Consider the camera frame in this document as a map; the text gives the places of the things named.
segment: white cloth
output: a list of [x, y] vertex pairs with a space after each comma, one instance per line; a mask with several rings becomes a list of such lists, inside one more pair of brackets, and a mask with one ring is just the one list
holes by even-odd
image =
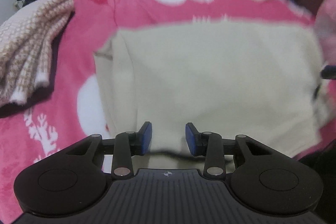
[[[95, 61], [112, 137], [150, 121], [155, 150], [187, 152], [187, 122], [288, 156], [320, 140], [311, 102], [322, 57], [309, 29], [222, 21], [121, 30]], [[162, 158], [148, 166], [177, 167]]]

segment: black gripper base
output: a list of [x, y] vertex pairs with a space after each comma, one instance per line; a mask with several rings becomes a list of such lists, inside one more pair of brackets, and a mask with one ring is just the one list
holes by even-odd
[[64, 218], [25, 213], [13, 224], [322, 224], [313, 213], [272, 217], [245, 208], [221, 181], [206, 180], [197, 170], [141, 169], [115, 181], [86, 211]]

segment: pink blanket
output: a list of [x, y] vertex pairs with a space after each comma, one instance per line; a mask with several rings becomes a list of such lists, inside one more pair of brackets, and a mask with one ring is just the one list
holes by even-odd
[[[118, 27], [224, 17], [312, 23], [285, 0], [75, 0], [75, 10], [60, 44], [51, 99], [0, 120], [0, 220], [5, 224], [21, 214], [13, 192], [20, 171], [87, 135], [108, 138], [92, 54]], [[336, 85], [331, 89], [336, 94]], [[321, 132], [334, 133], [335, 123]]]

